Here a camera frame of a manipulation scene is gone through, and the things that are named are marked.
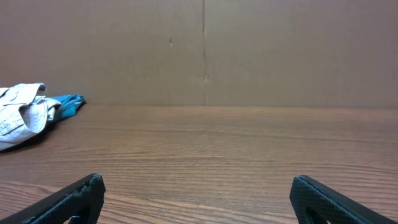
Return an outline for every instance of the black plastic object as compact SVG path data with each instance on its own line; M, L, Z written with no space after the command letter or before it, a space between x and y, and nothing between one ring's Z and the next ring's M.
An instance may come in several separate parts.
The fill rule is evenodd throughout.
M90 174L45 199L0 221L6 223L96 223L104 204L102 176Z
M397 224L306 175L294 177L290 201L300 224Z

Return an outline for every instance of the teal fabric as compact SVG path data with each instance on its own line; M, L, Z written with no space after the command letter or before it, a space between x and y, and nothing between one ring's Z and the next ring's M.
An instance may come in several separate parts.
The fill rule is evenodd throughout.
M58 100L62 104L59 115L55 117L56 122L75 116L77 110L85 103L84 97L80 95L53 96L51 98Z

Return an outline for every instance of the folded clothing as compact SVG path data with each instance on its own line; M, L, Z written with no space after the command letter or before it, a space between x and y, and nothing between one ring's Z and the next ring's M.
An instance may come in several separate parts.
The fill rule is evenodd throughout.
M61 102L39 96L43 83L0 88L0 151L39 134L54 121Z
M55 99L62 104L59 114L55 117L55 121L75 116L77 110L85 103L84 97L80 95L52 96L51 99Z

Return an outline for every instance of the cloth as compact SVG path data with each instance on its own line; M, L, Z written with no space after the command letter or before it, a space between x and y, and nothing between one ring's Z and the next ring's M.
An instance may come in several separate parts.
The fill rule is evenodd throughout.
M79 107L85 103L84 97L80 95L52 96L51 98L58 100L62 104L59 115L55 118L55 121L61 121L65 118L75 116Z
M39 134L54 120L61 103L37 95L46 90L43 83L0 88L0 151Z

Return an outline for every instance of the wooden table surface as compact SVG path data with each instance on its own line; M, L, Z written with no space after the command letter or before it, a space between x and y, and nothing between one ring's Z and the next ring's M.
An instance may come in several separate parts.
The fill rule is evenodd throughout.
M299 174L398 221L398 110L85 105L0 154L0 218L90 173L98 223L297 223Z

